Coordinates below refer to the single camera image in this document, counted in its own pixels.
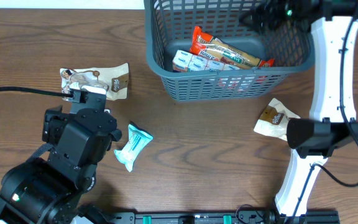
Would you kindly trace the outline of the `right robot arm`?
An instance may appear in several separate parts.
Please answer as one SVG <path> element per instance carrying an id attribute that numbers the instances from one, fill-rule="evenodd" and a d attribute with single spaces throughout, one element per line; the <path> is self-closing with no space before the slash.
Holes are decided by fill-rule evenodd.
<path id="1" fill-rule="evenodd" d="M 290 163 L 264 223 L 306 223 L 308 197 L 327 159 L 350 142 L 358 144 L 352 88 L 358 1 L 265 1 L 239 17 L 257 32 L 286 21 L 311 32 L 314 93 L 308 118 L 289 120 Z"/>

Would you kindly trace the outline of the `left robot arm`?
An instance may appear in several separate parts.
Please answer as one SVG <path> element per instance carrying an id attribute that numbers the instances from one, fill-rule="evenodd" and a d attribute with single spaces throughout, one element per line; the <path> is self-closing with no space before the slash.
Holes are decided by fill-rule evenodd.
<path id="1" fill-rule="evenodd" d="M 0 223 L 70 223 L 96 169 L 122 137 L 106 110 L 106 95 L 71 90 L 69 113 L 47 109 L 40 146 L 1 181 Z"/>

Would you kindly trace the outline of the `red orange pasta packet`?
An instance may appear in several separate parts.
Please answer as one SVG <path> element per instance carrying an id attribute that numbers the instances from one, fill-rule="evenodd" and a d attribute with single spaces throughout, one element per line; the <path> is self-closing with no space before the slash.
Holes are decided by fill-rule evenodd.
<path id="1" fill-rule="evenodd" d="M 262 60 L 233 46 L 225 44 L 219 38 L 204 33 L 201 27 L 195 26 L 192 35 L 190 53 L 209 60 L 237 66 L 241 69 L 255 67 L 272 67 L 274 59 Z"/>

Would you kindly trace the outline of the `multicolour tissue pack box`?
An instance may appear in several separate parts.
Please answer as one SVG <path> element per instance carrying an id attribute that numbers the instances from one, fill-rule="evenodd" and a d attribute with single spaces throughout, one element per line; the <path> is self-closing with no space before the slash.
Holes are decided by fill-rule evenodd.
<path id="1" fill-rule="evenodd" d="M 193 55 L 183 50 L 177 50 L 172 60 L 172 65 L 174 72 L 220 72 L 225 70 L 240 70 L 240 68 L 237 66 L 210 60 L 202 56 Z M 234 89 L 235 87 L 239 86 L 239 91 L 244 91 L 244 89 L 251 84 L 253 79 L 254 78 L 250 76 L 246 76 L 244 78 L 232 77 L 231 79 L 218 78 L 217 84 L 219 87 L 227 86 L 228 89 Z"/>

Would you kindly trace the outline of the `dark grey plastic basket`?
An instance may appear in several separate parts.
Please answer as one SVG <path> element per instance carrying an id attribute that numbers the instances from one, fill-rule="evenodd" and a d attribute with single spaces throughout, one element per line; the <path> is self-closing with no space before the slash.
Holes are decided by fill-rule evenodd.
<path id="1" fill-rule="evenodd" d="M 289 22 L 257 33 L 238 22 L 259 1 L 144 0 L 146 59 L 166 92 L 177 101 L 250 98 L 268 93 L 288 75 L 314 64 L 310 33 Z M 248 54 L 274 59 L 270 68 L 235 71 L 174 72 L 177 50 L 189 51 L 195 26 Z"/>

